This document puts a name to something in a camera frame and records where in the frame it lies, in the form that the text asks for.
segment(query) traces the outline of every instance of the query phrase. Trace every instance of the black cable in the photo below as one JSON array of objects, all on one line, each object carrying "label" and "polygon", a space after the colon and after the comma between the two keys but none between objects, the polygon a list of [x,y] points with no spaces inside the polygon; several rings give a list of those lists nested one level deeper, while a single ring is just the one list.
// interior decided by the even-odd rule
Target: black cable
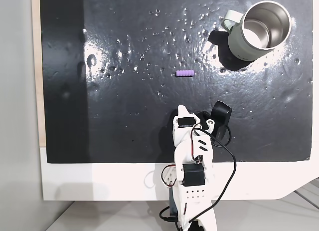
[{"label": "black cable", "polygon": [[162,220],[165,220],[166,217],[163,217],[163,213],[169,209],[169,206],[165,207],[164,209],[162,209],[159,213],[159,217],[162,219]]},{"label": "black cable", "polygon": [[199,216],[201,216],[202,214],[206,213],[207,211],[211,210],[212,208],[214,208],[218,202],[221,200],[221,198],[223,197],[224,193],[226,192],[226,189],[230,183],[230,181],[232,180],[232,178],[235,175],[236,169],[237,169],[237,161],[236,161],[236,157],[233,155],[233,153],[225,146],[221,143],[221,141],[219,141],[218,139],[216,139],[215,137],[213,137],[210,133],[208,133],[206,130],[203,130],[201,128],[195,128],[195,130],[199,130],[203,133],[205,133],[206,135],[209,135],[211,139],[213,139],[214,141],[216,141],[218,144],[221,145],[221,147],[223,147],[233,158],[234,161],[234,170],[231,174],[231,176],[229,177],[223,191],[221,192],[221,194],[219,195],[218,199],[215,201],[215,203],[213,203],[210,207],[208,207],[207,209],[205,209],[204,211],[200,212],[198,215],[196,215],[195,217],[193,217],[190,221],[188,221],[189,223],[192,223],[194,220],[196,220]]},{"label": "black cable", "polygon": [[163,217],[163,213],[169,209],[169,206],[162,209],[159,213],[159,217],[166,222],[178,222],[178,217]]},{"label": "black cable", "polygon": [[177,222],[175,222],[175,227],[176,227],[177,231],[180,231],[180,229],[179,229],[179,226],[178,226],[178,223],[177,223]]},{"label": "black cable", "polygon": [[[228,125],[226,125],[226,129],[228,130],[229,138],[228,138],[227,143],[226,143],[226,144],[224,144],[224,146],[229,145],[229,144],[230,144],[230,142],[231,142],[231,138],[232,138],[231,131],[230,131],[230,128],[229,128],[229,126],[228,126]],[[196,132],[196,130],[194,130],[194,133],[195,133],[195,135],[197,135],[197,136],[199,136],[199,135],[200,135],[200,134],[198,134],[198,133]],[[221,145],[216,145],[216,144],[214,144],[214,143],[212,143],[212,146],[215,146],[215,147],[218,147],[218,148],[223,148]]]}]

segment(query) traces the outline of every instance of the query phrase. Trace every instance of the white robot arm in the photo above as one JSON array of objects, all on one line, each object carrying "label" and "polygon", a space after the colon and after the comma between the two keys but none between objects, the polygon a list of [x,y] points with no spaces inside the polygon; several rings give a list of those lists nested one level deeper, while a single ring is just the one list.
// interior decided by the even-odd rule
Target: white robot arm
[{"label": "white robot arm", "polygon": [[205,122],[206,130],[198,130],[201,128],[201,120],[196,115],[190,114],[182,105],[178,107],[178,115],[173,120],[173,140],[176,147],[175,165],[167,166],[168,172],[165,177],[162,176],[162,180],[165,185],[172,188],[180,231],[187,231],[192,221],[198,221],[198,225],[202,226],[205,231],[217,230],[211,202],[214,169],[210,134],[214,131],[215,122],[212,119],[206,119]]}]

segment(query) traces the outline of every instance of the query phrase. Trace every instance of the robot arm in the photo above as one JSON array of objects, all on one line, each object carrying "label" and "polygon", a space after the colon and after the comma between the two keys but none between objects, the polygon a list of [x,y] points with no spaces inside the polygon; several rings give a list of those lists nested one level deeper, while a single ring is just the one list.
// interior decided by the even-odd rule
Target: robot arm
[{"label": "robot arm", "polygon": [[202,112],[199,118],[190,114],[185,106],[178,107],[178,115],[173,120],[175,165],[167,166],[170,169],[163,181],[168,180],[168,186],[172,187],[170,200],[173,197],[181,231],[187,231],[192,221],[198,221],[199,227],[202,226],[205,231],[217,230],[213,207],[218,201],[214,205],[211,202],[214,187],[211,139],[224,136],[231,111],[230,107],[218,101],[211,115]]},{"label": "robot arm", "polygon": [[[211,133],[215,122],[206,121]],[[173,120],[173,139],[176,146],[174,160],[176,167],[176,183],[173,186],[173,198],[178,210],[178,220],[182,230],[187,231],[189,221],[201,211],[211,206],[213,174],[213,148],[210,137],[199,133],[192,136],[194,126],[201,127],[200,119],[189,114],[185,106],[178,107],[178,115]],[[200,160],[194,163],[191,155]],[[216,220],[213,209],[198,219],[198,224],[207,231],[216,230]]]}]

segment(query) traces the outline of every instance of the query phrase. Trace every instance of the wire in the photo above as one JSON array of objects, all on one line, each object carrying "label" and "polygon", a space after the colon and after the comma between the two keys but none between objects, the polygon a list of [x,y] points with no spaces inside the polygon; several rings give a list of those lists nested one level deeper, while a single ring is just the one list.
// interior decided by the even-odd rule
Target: wire
[{"label": "wire", "polygon": [[204,211],[200,212],[198,215],[196,215],[195,217],[193,217],[190,221],[188,221],[189,223],[192,223],[194,220],[196,220],[199,216],[201,216],[202,214],[206,213],[207,211],[211,210],[212,208],[214,208],[218,202],[221,200],[221,198],[223,197],[224,193],[226,192],[226,189],[230,183],[230,181],[232,180],[232,178],[234,177],[235,173],[236,173],[236,169],[237,169],[237,161],[236,161],[236,157],[234,156],[234,154],[225,146],[221,143],[221,141],[219,141],[218,139],[216,139],[215,137],[213,137],[210,133],[208,133],[206,130],[203,130],[201,128],[194,128],[194,130],[199,130],[201,132],[204,132],[206,135],[209,135],[211,139],[213,139],[214,141],[216,141],[218,144],[220,144],[233,158],[234,161],[234,170],[231,174],[231,176],[229,177],[223,191],[221,192],[221,194],[219,195],[218,199],[215,201],[215,203],[213,203],[210,207],[208,207],[207,209],[205,209]]},{"label": "wire", "polygon": [[166,222],[170,222],[170,223],[172,223],[172,222],[178,222],[178,217],[163,217],[163,213],[164,213],[166,210],[168,210],[168,209],[169,209],[169,206],[167,206],[167,207],[165,207],[164,209],[162,209],[162,210],[160,211],[160,213],[159,213],[159,217],[160,217],[162,220],[166,221]]},{"label": "wire", "polygon": [[172,185],[169,185],[168,183],[165,182],[164,178],[163,178],[163,173],[164,173],[164,170],[167,169],[168,167],[175,167],[176,165],[175,164],[171,164],[171,165],[167,165],[164,167],[164,169],[162,170],[161,172],[161,175],[160,175],[160,178],[161,178],[161,181],[169,188],[173,187],[176,183],[176,179],[174,180],[173,184]]},{"label": "wire", "polygon": [[180,229],[179,229],[179,226],[178,226],[178,223],[177,223],[177,222],[175,222],[175,227],[176,227],[177,231],[180,231]]},{"label": "wire", "polygon": [[[228,138],[227,143],[226,143],[226,144],[224,144],[224,146],[229,145],[229,144],[230,144],[230,142],[231,142],[231,138],[232,138],[231,131],[230,131],[230,128],[229,128],[229,126],[228,126],[228,125],[226,125],[226,129],[228,130],[229,138]],[[216,145],[216,144],[214,144],[214,143],[212,143],[212,146],[215,146],[215,147],[218,147],[218,148],[223,148],[221,145]]]},{"label": "wire", "polygon": [[190,131],[190,143],[191,143],[191,158],[192,158],[197,164],[199,164],[200,160],[196,160],[196,159],[194,158],[194,142],[193,142],[193,131],[194,131],[194,129],[195,129],[195,127],[196,127],[197,125],[200,125],[200,123],[194,124],[192,130]]},{"label": "wire", "polygon": [[164,209],[162,209],[161,211],[160,211],[160,213],[159,213],[159,217],[162,219],[162,220],[164,220],[164,221],[166,221],[166,218],[167,217],[163,217],[163,213],[166,211],[166,210],[168,210],[169,209],[169,206],[167,206],[167,207],[165,207]]}]

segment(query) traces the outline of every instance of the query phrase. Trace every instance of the gray floor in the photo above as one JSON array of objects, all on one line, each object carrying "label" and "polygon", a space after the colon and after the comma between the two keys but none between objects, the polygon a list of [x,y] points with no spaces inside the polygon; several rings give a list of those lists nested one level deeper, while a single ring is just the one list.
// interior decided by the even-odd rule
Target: gray floor
[{"label": "gray floor", "polygon": [[[319,181],[299,192],[319,205]],[[158,214],[166,202],[75,202],[48,231],[175,231]],[[291,193],[280,200],[221,201],[218,231],[318,231],[319,210]]]}]

